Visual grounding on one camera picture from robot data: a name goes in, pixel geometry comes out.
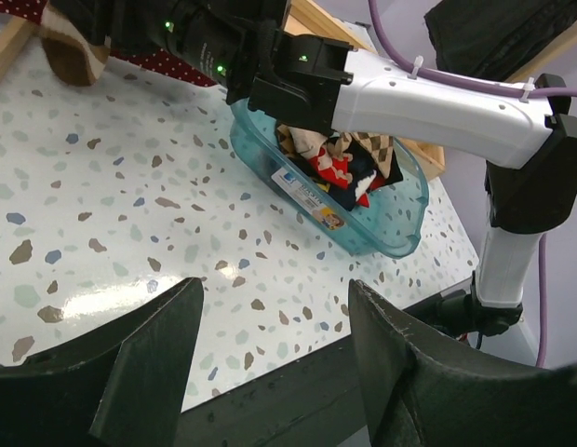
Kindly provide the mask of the navy santa sock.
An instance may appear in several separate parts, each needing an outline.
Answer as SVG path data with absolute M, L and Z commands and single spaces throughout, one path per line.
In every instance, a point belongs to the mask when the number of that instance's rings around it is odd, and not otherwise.
M 364 208 L 369 207 L 368 190 L 372 186 L 377 174 L 373 170 L 369 175 L 362 177 L 356 184 L 355 196 L 356 204 Z

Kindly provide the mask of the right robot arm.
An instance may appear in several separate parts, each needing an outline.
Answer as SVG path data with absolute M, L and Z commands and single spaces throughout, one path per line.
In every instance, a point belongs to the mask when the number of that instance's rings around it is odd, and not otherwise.
M 286 1 L 57 1 L 82 40 L 126 54 L 164 49 L 227 90 L 228 102 L 302 129 L 365 131 L 480 156 L 490 228 L 471 290 L 417 318 L 451 335 L 498 335 L 522 313 L 542 236 L 577 195 L 576 92 L 559 77 L 524 84 L 427 70 L 343 41 L 288 34 Z

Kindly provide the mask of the navy buckle sock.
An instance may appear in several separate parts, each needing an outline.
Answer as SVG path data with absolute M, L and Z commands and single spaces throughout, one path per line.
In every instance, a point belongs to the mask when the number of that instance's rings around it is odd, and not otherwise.
M 354 159 L 348 164 L 348 169 L 353 175 L 353 181 L 346 188 L 332 185 L 328 190 L 328 194 L 348 211 L 357 206 L 368 208 L 371 192 L 403 180 L 403 174 L 395 156 L 391 157 L 387 176 L 380 172 L 369 154 L 354 154 Z

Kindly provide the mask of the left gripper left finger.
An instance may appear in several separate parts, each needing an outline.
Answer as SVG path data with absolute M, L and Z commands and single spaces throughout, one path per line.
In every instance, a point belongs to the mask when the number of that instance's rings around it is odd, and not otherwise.
M 198 278 L 0 366 L 0 446 L 170 446 L 204 303 Z

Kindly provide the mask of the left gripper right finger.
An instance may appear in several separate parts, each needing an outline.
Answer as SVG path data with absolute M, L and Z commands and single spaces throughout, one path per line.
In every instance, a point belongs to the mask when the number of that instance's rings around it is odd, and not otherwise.
M 577 446 L 577 363 L 500 359 L 424 324 L 360 280 L 348 307 L 374 446 Z

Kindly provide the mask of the tan cream striped sock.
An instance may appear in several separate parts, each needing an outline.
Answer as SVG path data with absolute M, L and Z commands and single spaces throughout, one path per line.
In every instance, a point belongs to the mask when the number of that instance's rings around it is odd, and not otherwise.
M 39 36 L 53 74 L 68 86 L 94 85 L 111 55 L 109 38 L 102 45 L 90 44 L 50 1 L 41 15 Z

